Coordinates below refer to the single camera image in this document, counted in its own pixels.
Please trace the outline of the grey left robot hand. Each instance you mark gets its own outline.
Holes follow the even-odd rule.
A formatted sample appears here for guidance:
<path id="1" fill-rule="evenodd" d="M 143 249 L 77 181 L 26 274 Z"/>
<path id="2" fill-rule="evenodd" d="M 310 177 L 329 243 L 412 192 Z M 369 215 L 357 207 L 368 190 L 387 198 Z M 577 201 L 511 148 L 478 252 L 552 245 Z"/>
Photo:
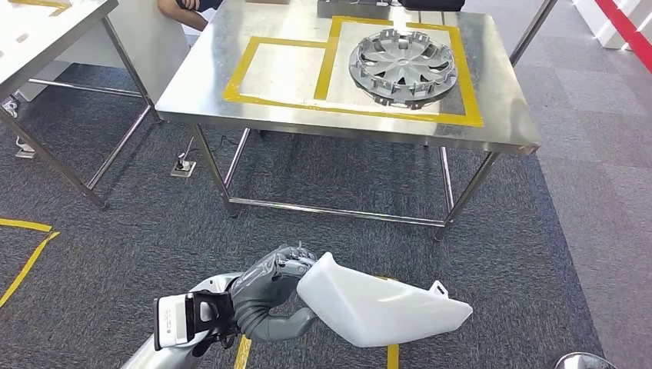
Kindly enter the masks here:
<path id="1" fill-rule="evenodd" d="M 317 261 L 307 248 L 282 246 L 254 263 L 229 287 L 240 332 L 254 342 L 288 341 L 304 335 L 317 318 L 309 307 L 291 315 L 272 315 L 296 292 Z"/>

